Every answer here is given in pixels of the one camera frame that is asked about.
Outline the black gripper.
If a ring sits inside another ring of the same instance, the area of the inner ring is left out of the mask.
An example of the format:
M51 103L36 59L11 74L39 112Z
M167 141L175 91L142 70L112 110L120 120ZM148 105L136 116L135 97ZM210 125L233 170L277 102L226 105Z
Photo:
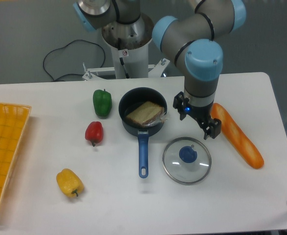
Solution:
M179 92L173 101L173 108L177 109L180 120L187 115L193 118L201 129L204 130L204 139L215 139L221 133L221 120L211 118L210 112L213 102L208 105L198 107L191 104L189 98L184 97L183 92Z

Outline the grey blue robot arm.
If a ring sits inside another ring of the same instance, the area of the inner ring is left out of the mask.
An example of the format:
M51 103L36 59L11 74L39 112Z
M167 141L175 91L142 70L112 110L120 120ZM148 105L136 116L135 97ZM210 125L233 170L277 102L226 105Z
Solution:
M223 51L216 39L241 27L246 8L241 0L192 0L194 13L158 22L141 12L137 0L79 0L73 7L87 31L98 29L111 48L115 76L148 76L148 45L153 42L184 76L184 90L174 98L180 118L193 118L205 137L215 138L221 122L211 117Z

